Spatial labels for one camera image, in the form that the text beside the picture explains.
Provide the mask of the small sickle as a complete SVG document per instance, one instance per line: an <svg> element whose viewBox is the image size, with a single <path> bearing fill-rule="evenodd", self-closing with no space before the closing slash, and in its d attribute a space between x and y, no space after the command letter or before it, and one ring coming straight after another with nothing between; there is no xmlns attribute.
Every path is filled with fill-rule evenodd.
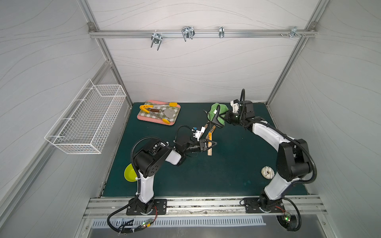
<svg viewBox="0 0 381 238"><path fill-rule="evenodd" d="M206 119L207 119L207 122L206 122L206 124L205 124L205 131L206 131L206 129L208 128L208 126L209 126L209 123L210 123L210 119L209 119L209 114L208 114L208 112L206 111L206 110L203 110L203 112L205 113L205 115L206 115Z"/></svg>
<svg viewBox="0 0 381 238"><path fill-rule="evenodd" d="M205 139L207 139L207 140L212 140L212 134L213 134L213 132L215 131L215 129L216 129L216 125L214 125L214 126L211 128L211 130L208 132L208 134L207 134L207 136L206 136Z"/></svg>
<svg viewBox="0 0 381 238"><path fill-rule="evenodd" d="M208 140L208 147L211 147L212 146L212 142L211 142L212 141L212 132L211 131L208 133L207 140ZM212 155L212 149L209 149L207 151L207 155L208 156Z"/></svg>

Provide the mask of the green and black rag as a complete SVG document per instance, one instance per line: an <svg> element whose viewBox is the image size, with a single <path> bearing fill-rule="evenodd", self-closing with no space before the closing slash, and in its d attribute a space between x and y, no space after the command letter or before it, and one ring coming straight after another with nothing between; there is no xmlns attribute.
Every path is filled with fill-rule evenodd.
<svg viewBox="0 0 381 238"><path fill-rule="evenodd" d="M225 115L229 111L225 104L214 103L210 111L207 112L207 118L210 123L218 128L225 126Z"/></svg>

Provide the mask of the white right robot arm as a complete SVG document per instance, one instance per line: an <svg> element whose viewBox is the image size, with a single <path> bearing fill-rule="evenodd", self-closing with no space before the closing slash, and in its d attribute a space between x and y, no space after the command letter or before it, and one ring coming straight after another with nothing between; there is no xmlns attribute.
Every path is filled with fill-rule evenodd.
<svg viewBox="0 0 381 238"><path fill-rule="evenodd" d="M281 199L291 185L309 184L316 180L317 167L305 140L293 139L263 118L256 117L250 101L233 100L230 105L232 110L226 113L226 122L252 131L277 151L275 175L264 188L267 201Z"/></svg>

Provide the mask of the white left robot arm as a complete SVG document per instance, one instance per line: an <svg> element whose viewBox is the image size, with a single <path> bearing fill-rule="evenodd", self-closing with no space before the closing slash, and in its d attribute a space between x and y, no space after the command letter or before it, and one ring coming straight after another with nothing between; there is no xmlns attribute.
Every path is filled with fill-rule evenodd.
<svg viewBox="0 0 381 238"><path fill-rule="evenodd" d="M186 160L188 153L208 151L217 145L213 140L191 136L182 136L174 143L174 146L170 146L158 137L147 136L133 146L131 164L138 179L136 193L138 204L153 203L154 177L165 162L180 166Z"/></svg>

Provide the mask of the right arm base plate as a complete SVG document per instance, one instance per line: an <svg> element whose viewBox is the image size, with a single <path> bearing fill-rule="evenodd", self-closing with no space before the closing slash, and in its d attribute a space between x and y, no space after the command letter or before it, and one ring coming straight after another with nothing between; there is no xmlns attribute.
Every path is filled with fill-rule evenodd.
<svg viewBox="0 0 381 238"><path fill-rule="evenodd" d="M241 202L245 212L249 214L283 213L285 210L282 199L269 200L263 196L246 197Z"/></svg>

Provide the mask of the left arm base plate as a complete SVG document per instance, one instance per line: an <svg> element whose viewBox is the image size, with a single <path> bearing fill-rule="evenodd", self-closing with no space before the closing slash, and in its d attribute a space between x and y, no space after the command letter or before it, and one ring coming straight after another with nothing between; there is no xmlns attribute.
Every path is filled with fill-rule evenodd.
<svg viewBox="0 0 381 238"><path fill-rule="evenodd" d="M126 215L165 215L167 213L166 199L153 198L148 203L143 203L139 199L129 201Z"/></svg>

